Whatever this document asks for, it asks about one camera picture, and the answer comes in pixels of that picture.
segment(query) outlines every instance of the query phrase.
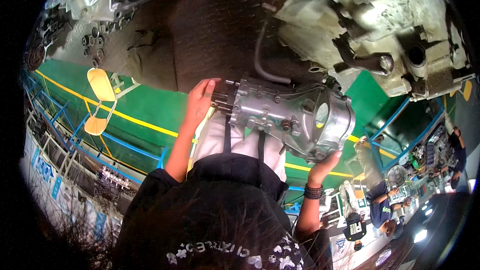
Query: white shoe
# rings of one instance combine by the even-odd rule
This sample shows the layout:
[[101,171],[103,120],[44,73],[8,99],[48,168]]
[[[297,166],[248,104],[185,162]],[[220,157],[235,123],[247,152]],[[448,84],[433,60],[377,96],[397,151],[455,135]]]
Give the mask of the white shoe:
[[335,191],[335,189],[326,189],[324,190],[326,196],[330,196]]

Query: rubber hose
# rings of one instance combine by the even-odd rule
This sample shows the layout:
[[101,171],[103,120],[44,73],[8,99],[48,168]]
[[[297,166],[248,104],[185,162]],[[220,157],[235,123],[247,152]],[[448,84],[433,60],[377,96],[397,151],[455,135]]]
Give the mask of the rubber hose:
[[289,84],[291,82],[290,78],[287,77],[282,77],[278,75],[273,75],[270,73],[267,73],[263,68],[262,65],[260,64],[260,46],[263,40],[263,36],[265,35],[265,31],[267,30],[267,24],[268,24],[268,19],[265,19],[265,22],[263,23],[263,27],[261,28],[261,32],[258,35],[257,38],[257,43],[255,44],[255,58],[254,58],[254,65],[255,65],[255,71],[262,76],[265,80],[272,81],[272,82],[279,82],[279,83],[284,83],[284,84]]

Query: folding chair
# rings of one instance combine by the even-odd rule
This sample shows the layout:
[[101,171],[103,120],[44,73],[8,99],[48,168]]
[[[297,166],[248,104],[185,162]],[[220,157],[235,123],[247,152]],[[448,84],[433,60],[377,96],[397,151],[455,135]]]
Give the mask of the folding chair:
[[[97,96],[99,100],[99,104],[97,105],[93,115],[85,122],[83,128],[88,134],[101,135],[103,131],[105,131],[105,128],[110,121],[110,117],[115,110],[115,106],[117,105],[117,96],[115,95],[110,79],[104,70],[94,68],[89,69],[87,72],[87,79],[92,87],[93,92],[95,93],[95,96]],[[102,101],[114,102],[110,113],[106,118],[96,117],[100,105],[102,105]]]

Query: cap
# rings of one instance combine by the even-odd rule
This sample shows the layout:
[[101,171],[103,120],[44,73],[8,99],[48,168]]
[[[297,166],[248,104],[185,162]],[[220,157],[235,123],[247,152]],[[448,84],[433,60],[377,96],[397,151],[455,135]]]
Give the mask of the cap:
[[396,225],[395,232],[392,235],[392,240],[398,238],[403,232],[403,224],[399,223]]

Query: bracelet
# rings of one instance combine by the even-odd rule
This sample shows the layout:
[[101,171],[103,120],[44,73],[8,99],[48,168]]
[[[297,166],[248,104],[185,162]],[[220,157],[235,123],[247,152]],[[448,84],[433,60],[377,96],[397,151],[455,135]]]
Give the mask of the bracelet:
[[317,200],[321,198],[323,191],[323,185],[317,189],[312,189],[308,185],[305,185],[305,191],[303,192],[303,196],[310,200]]

